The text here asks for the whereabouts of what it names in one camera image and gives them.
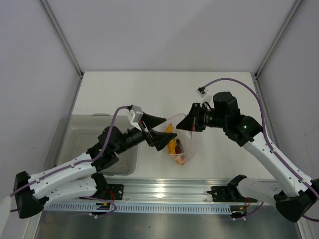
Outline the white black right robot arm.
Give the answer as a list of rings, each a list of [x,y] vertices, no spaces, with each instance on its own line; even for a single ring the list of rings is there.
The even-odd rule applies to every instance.
[[[319,181],[304,174],[267,139],[265,129],[252,117],[241,114],[237,99],[230,92],[213,96],[209,109],[194,103],[177,129],[202,132],[221,128],[225,135],[252,154],[276,179],[277,185],[238,175],[228,183],[233,201],[252,198],[275,206],[288,221],[297,222],[318,201]]]

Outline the clear pink zip top bag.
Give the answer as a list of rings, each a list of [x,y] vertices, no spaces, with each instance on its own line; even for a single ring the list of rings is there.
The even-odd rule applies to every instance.
[[[163,152],[178,165],[186,164],[196,154],[196,140],[193,132],[176,128],[185,117],[185,114],[175,114],[157,127],[160,132],[166,132],[168,129],[169,132],[177,134],[177,137],[163,149]]]

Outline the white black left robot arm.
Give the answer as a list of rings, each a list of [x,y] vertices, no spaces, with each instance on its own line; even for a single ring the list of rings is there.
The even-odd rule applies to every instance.
[[[157,151],[164,149],[177,134],[158,132],[154,128],[166,122],[141,110],[129,110],[133,128],[121,132],[115,126],[115,118],[98,136],[98,141],[84,153],[52,169],[15,176],[13,192],[19,218],[26,219],[40,213],[45,206],[74,198],[107,196],[109,185],[101,173],[119,161],[118,155],[146,142]]]

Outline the orange toy food piece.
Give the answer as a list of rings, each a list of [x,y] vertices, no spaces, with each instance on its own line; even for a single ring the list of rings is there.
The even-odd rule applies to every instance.
[[[168,125],[168,127],[166,128],[165,130],[166,133],[173,133],[173,125],[170,123]],[[175,141],[175,138],[173,138],[168,144],[167,144],[167,147],[168,147],[168,153],[169,154],[176,154],[176,151],[175,151],[175,147],[177,146],[176,144],[176,141]]]

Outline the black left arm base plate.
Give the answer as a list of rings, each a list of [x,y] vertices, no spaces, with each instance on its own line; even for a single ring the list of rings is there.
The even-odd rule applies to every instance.
[[[108,200],[122,200],[124,195],[123,184],[109,184],[108,191],[106,193],[106,199]]]

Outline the orange red toy hot dog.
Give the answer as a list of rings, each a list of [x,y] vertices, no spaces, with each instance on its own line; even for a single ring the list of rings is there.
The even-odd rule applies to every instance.
[[[176,139],[176,144],[177,146],[175,147],[175,151],[176,151],[176,157],[175,157],[175,162],[178,165],[184,165],[185,164],[185,159],[184,159],[184,149],[183,146],[181,144],[180,139]]]

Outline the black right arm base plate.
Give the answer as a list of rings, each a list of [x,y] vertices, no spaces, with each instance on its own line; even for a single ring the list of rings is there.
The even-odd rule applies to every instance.
[[[212,186],[209,191],[206,192],[211,195],[213,202],[229,202],[229,203],[244,203],[252,202],[256,203],[257,200],[253,198],[244,198],[240,195],[239,191],[235,187],[230,186]]]

